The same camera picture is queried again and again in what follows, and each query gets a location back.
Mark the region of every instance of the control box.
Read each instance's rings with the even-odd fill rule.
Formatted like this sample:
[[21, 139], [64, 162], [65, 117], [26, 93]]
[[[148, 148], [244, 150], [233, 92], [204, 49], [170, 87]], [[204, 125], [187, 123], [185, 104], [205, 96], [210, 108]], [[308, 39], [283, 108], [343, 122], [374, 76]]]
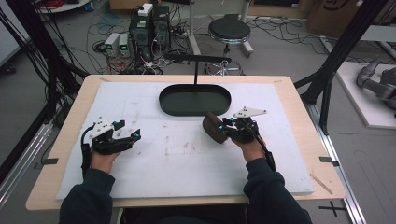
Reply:
[[134, 14], [129, 26], [134, 55], [139, 62], [151, 62], [152, 51], [155, 50], [154, 25], [152, 22], [152, 11], [148, 16]]
[[117, 57], [120, 53], [120, 34], [111, 34], [111, 36], [105, 41], [105, 48], [108, 57]]
[[121, 57], [131, 56], [131, 45], [128, 34], [120, 34], [120, 54]]

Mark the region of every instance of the power supply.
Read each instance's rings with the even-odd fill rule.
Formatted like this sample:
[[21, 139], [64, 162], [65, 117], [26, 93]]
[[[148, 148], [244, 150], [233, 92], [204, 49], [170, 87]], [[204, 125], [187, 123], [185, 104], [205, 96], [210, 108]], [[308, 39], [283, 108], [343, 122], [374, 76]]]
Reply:
[[117, 57], [120, 53], [120, 34], [113, 33], [105, 42], [108, 57]]
[[120, 54], [121, 57], [131, 56], [131, 45], [129, 44], [128, 34], [120, 34]]

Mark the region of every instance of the black stool seat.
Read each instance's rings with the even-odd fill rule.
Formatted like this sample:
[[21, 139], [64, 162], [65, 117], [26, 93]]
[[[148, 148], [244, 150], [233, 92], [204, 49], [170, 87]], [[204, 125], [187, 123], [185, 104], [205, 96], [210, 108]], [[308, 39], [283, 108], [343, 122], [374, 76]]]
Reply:
[[210, 22], [209, 35], [226, 44], [241, 44], [250, 38], [250, 27], [240, 20], [221, 18]]

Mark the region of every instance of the dark sleeve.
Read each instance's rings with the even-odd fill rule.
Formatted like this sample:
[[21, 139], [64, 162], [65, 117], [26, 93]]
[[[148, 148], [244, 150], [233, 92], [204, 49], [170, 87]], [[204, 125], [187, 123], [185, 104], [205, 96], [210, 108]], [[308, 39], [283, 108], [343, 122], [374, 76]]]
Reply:
[[75, 185], [64, 199], [60, 223], [110, 223], [113, 199], [110, 196], [115, 178], [90, 169], [80, 185]]
[[250, 161], [247, 170], [244, 192], [250, 199], [248, 218], [251, 224], [312, 223], [285, 189], [283, 176], [272, 172], [265, 159]]

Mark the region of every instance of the wooden table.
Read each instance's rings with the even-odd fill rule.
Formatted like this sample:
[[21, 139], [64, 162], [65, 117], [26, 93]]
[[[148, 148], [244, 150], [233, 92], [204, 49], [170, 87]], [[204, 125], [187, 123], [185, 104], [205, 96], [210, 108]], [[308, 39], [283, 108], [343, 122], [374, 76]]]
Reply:
[[[85, 79], [78, 97], [62, 127], [49, 158], [58, 158], [57, 164], [45, 165], [26, 202], [29, 210], [59, 209], [62, 201], [56, 200], [70, 152], [78, 140], [79, 131], [89, 112], [102, 82], [173, 82], [193, 83], [194, 76], [89, 76]], [[200, 76], [198, 83], [273, 83], [284, 107], [295, 140], [301, 150], [315, 192], [294, 195], [296, 200], [342, 199], [346, 191], [328, 157], [317, 131], [309, 118], [300, 96], [288, 77], [268, 76]], [[247, 203], [245, 196], [210, 196], [185, 198], [150, 198], [114, 200], [114, 207], [160, 206], [182, 204]]]

